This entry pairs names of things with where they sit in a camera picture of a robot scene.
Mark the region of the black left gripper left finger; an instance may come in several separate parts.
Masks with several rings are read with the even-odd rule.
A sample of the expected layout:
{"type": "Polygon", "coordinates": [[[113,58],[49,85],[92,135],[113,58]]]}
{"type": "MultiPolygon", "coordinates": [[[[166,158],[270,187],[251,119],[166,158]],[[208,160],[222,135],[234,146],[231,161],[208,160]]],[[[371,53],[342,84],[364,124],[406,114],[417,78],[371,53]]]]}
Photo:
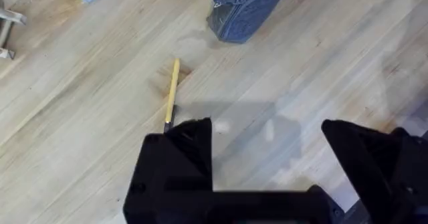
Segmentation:
{"type": "Polygon", "coordinates": [[[212,121],[188,120],[147,134],[122,212],[127,223],[204,223],[213,190],[212,121]]]}

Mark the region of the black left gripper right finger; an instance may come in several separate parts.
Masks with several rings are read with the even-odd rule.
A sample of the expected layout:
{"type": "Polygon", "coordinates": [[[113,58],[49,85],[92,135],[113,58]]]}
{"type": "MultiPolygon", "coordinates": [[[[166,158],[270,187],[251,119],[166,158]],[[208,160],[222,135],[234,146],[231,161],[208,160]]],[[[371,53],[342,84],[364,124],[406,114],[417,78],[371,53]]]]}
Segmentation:
{"type": "Polygon", "coordinates": [[[372,223],[427,222],[427,138],[344,120],[321,129],[372,223]]]}

